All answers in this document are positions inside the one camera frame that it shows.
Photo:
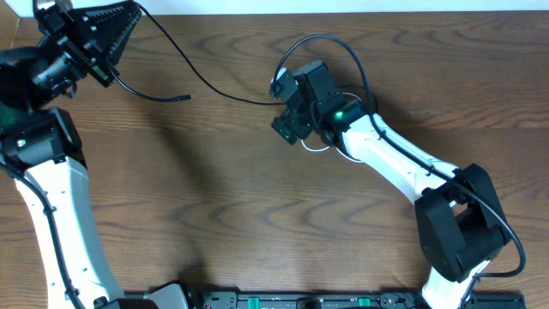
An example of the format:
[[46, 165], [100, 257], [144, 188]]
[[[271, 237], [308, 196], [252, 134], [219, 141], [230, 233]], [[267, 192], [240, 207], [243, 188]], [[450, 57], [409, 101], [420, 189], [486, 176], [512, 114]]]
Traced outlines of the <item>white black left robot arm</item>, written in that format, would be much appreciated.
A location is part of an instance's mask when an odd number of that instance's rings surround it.
[[51, 105], [73, 97], [87, 76], [104, 87], [118, 79], [116, 65], [142, 12], [133, 1], [84, 9], [36, 1], [42, 40], [1, 53], [1, 168], [31, 215], [50, 308], [190, 304], [176, 282], [144, 294], [120, 287], [95, 225], [81, 138], [69, 113]]

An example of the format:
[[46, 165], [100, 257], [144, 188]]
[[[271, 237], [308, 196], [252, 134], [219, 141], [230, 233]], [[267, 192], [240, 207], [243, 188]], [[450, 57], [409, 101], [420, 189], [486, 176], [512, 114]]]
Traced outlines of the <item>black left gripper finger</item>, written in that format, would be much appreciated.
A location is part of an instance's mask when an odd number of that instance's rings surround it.
[[124, 49], [127, 45], [127, 42], [130, 38], [130, 35], [140, 19], [141, 19], [140, 16], [137, 16], [134, 19], [130, 19], [129, 23], [126, 24], [122, 28], [122, 30], [111, 40], [111, 43], [107, 47], [106, 53], [105, 53], [106, 59], [111, 65], [118, 64], [119, 60], [122, 57]]
[[108, 47], [129, 20], [141, 17], [142, 12], [138, 3], [122, 1], [105, 6], [72, 9], [69, 16], [75, 22], [76, 35], [82, 43]]

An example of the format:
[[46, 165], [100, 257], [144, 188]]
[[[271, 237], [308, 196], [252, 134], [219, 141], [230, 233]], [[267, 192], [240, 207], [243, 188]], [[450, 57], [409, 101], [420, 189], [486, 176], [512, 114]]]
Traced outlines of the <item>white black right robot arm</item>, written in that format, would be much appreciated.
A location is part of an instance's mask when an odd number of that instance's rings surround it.
[[272, 127], [288, 143], [317, 133], [326, 147], [373, 168], [413, 204], [431, 266], [422, 300], [429, 308], [465, 306], [474, 281], [513, 237], [488, 173], [475, 164], [460, 169], [406, 140], [375, 112], [370, 95], [338, 89], [321, 61], [278, 69], [269, 92], [286, 106]]

